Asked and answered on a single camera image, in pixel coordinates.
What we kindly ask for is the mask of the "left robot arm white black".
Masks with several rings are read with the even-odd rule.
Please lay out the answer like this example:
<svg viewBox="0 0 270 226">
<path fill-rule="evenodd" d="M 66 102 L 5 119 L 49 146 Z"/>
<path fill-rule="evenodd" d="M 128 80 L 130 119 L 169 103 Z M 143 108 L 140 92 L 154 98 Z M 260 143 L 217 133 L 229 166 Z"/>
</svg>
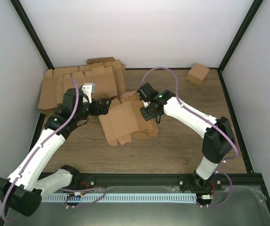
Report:
<svg viewBox="0 0 270 226">
<path fill-rule="evenodd" d="M 58 190 L 78 193 L 79 170 L 64 165 L 55 173 L 40 179 L 45 166 L 56 150 L 89 116 L 106 115 L 111 100 L 92 98 L 93 86 L 85 84 L 79 89 L 68 89 L 55 113 L 51 115 L 41 135 L 27 157 L 8 178 L 0 178 L 0 200 L 26 217 L 31 216 L 41 201 Z"/>
</svg>

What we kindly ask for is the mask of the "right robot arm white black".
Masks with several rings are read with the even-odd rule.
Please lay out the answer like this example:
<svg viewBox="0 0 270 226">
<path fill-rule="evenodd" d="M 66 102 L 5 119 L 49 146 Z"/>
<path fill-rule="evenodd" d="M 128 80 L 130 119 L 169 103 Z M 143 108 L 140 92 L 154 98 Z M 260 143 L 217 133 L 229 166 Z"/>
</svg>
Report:
<svg viewBox="0 0 270 226">
<path fill-rule="evenodd" d="M 236 149 L 235 138 L 229 120 L 204 114 L 184 103 L 175 93 L 156 91 L 149 83 L 142 85 L 137 94 L 144 106 L 140 112 L 146 121 L 156 119 L 160 123 L 162 115 L 182 122 L 202 139 L 203 158 L 192 176 L 192 183 L 203 190 L 210 185 L 210 178 L 231 149 Z"/>
</svg>

